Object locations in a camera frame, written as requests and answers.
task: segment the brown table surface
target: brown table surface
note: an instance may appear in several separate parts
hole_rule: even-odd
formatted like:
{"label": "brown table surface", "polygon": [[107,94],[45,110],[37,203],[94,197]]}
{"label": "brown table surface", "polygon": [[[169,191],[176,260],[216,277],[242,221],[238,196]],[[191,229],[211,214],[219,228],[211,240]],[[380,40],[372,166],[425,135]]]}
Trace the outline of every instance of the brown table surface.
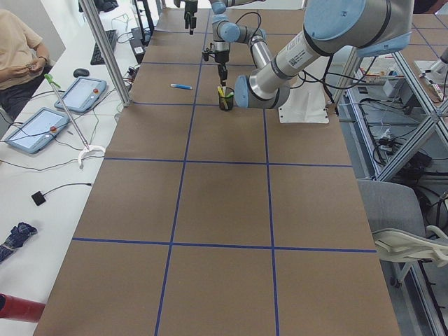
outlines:
{"label": "brown table surface", "polygon": [[[260,14],[273,53],[302,26]],[[197,16],[162,15],[35,335],[399,335],[337,117],[220,111]]]}

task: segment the black mouse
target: black mouse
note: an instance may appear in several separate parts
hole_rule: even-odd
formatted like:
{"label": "black mouse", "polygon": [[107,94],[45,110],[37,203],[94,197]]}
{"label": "black mouse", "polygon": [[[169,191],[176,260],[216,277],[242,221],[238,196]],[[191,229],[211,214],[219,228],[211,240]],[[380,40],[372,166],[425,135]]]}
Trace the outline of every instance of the black mouse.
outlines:
{"label": "black mouse", "polygon": [[75,71],[73,71],[73,76],[75,77],[87,77],[90,75],[90,72],[87,69],[83,69],[83,68],[78,68]]}

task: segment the keyboard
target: keyboard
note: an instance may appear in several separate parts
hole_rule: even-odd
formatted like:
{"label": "keyboard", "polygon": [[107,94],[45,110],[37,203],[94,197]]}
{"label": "keyboard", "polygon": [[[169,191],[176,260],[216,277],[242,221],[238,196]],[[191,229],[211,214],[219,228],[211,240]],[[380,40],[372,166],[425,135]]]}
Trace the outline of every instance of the keyboard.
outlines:
{"label": "keyboard", "polygon": [[[115,51],[118,40],[117,30],[116,29],[106,30],[106,36],[109,43],[111,44],[112,51]],[[90,65],[98,65],[98,64],[104,64],[104,58],[101,56],[101,51],[99,51],[98,45],[95,44],[95,47],[93,48],[92,59],[90,60]]]}

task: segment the white desk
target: white desk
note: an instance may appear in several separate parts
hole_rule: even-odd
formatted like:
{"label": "white desk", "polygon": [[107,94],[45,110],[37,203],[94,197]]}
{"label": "white desk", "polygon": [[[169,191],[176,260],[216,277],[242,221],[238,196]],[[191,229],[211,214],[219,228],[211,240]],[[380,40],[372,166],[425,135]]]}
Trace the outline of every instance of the white desk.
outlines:
{"label": "white desk", "polygon": [[[72,73],[76,68],[89,69],[91,77],[104,79],[108,83],[107,90],[113,89],[106,66],[90,66],[94,44],[90,28],[85,24],[51,71],[55,81],[62,86],[62,89],[67,89],[74,81]],[[117,43],[115,57],[122,74],[125,74],[128,67],[133,67],[136,64],[128,43]],[[51,87],[44,81],[36,94],[50,90]],[[53,108],[55,101],[54,94],[43,95],[31,100],[16,121],[27,120],[43,106]],[[99,124],[92,144],[108,146],[116,127],[114,115],[117,113],[119,104],[120,99],[117,93],[112,92],[95,109]],[[77,119],[87,140],[90,139],[96,122],[92,112]],[[57,139],[76,148],[83,147],[73,125],[64,129]],[[22,153],[5,143],[0,143],[1,160],[26,167],[49,167],[76,159],[78,153],[77,150],[55,141],[35,155]],[[93,153],[93,155],[102,156],[102,153]],[[0,264],[0,293],[46,302],[91,187],[76,185],[61,188],[48,194],[45,197],[47,202],[41,206],[34,204],[31,195],[38,190],[44,193],[66,183],[95,182],[101,163],[101,158],[95,158],[86,160],[83,170],[78,168],[77,162],[72,162],[41,172],[0,163],[0,211],[2,214],[0,244],[10,234],[12,227],[19,222],[24,221],[38,230],[38,233],[30,238],[22,248],[19,248],[9,259]],[[0,334],[2,335],[32,335],[35,327],[35,323],[0,319]]]}

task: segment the person's hand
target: person's hand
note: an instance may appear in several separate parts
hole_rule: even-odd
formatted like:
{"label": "person's hand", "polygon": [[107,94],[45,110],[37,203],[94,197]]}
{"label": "person's hand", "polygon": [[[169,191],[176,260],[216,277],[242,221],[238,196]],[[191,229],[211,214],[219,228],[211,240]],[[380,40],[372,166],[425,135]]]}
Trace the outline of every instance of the person's hand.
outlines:
{"label": "person's hand", "polygon": [[41,57],[41,58],[35,58],[31,61],[31,63],[29,63],[29,71],[32,74],[36,74],[36,73],[41,73],[44,66],[46,64],[46,61]]}
{"label": "person's hand", "polygon": [[29,74],[29,68],[25,65],[10,66],[7,72],[8,78],[21,78]]}

